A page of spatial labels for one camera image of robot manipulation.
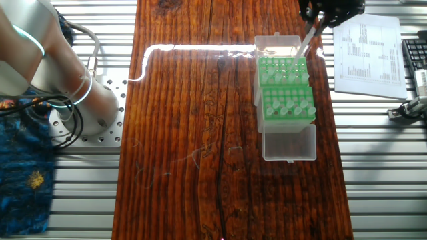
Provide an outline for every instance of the patterned cloth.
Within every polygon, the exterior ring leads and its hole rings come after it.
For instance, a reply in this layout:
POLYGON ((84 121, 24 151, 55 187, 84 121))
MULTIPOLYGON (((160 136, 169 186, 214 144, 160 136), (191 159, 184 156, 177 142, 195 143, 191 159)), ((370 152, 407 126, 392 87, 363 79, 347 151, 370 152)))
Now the patterned cloth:
MULTIPOLYGON (((72 31, 59 15, 70 45, 72 31)), ((0 108, 32 101, 0 99, 0 108)), ((50 106, 40 103, 0 117, 0 237, 46 231, 53 194, 50 106)))

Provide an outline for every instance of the wooden table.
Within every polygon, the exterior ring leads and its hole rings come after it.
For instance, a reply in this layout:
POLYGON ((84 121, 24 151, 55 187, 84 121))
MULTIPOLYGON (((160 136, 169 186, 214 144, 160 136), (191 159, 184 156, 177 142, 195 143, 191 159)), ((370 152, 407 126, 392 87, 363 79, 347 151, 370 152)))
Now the wooden table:
POLYGON ((130 77, 144 54, 148 66, 127 92, 113 239, 353 239, 321 39, 306 55, 318 159, 293 164, 261 157, 251 54, 194 47, 304 37, 298 12, 294 0, 138 1, 130 77))

